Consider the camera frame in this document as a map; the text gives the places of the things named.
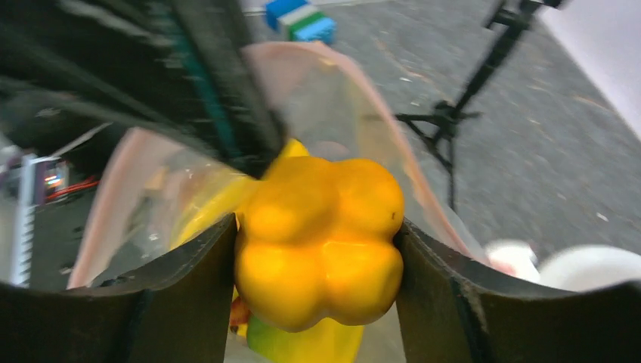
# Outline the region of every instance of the bell pepper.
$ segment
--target bell pepper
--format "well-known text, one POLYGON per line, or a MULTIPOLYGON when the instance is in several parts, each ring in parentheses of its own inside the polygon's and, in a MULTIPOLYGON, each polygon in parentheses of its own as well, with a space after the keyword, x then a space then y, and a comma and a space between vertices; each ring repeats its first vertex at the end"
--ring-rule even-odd
POLYGON ((290 333, 324 318, 374 322, 400 287, 392 238, 403 211, 400 186, 371 160, 280 160, 238 216, 241 298, 257 319, 290 333))

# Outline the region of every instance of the white cable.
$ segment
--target white cable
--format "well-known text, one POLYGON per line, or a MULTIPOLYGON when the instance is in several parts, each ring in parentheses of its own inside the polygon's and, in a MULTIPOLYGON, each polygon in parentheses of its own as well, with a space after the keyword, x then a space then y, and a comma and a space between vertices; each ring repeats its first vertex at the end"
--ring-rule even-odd
POLYGON ((69 151, 75 149, 76 147, 80 146, 81 144, 84 144, 85 142, 89 141, 91 138, 93 138, 97 133, 102 131, 105 127, 111 125, 111 123, 103 123, 102 125, 96 126, 93 129, 85 132, 84 134, 80 135, 76 140, 71 141, 69 144, 64 145, 60 149, 56 150, 51 156, 52 157, 60 157, 63 154, 68 153, 69 151))

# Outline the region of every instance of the yellow and green toy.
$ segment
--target yellow and green toy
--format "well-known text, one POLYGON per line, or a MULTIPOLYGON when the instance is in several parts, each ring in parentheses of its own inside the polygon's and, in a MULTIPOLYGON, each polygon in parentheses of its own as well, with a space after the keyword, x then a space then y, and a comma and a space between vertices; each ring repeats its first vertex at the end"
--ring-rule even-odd
MULTIPOLYGON (((237 210, 242 301, 232 311, 249 319, 249 347, 275 363, 353 362, 364 325, 389 310, 400 287, 392 238, 403 222, 401 188, 371 160, 330 162, 297 141, 254 182, 237 210)), ((181 235, 220 215, 211 203, 181 235)))

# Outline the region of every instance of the floor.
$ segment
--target floor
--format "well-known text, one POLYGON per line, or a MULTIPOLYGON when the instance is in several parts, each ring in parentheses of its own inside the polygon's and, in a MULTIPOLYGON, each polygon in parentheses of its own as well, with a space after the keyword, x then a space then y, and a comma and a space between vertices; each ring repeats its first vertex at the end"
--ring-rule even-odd
MULTIPOLYGON (((491 0, 328 6, 334 48, 355 59, 398 113, 455 98, 495 32, 491 0)), ((260 16, 257 40, 276 39, 260 16)), ((541 258, 578 244, 641 253, 641 144, 547 31, 536 25, 475 100, 461 129, 458 208, 482 244, 531 240, 541 258)), ((434 189, 445 174, 414 139, 434 189)))

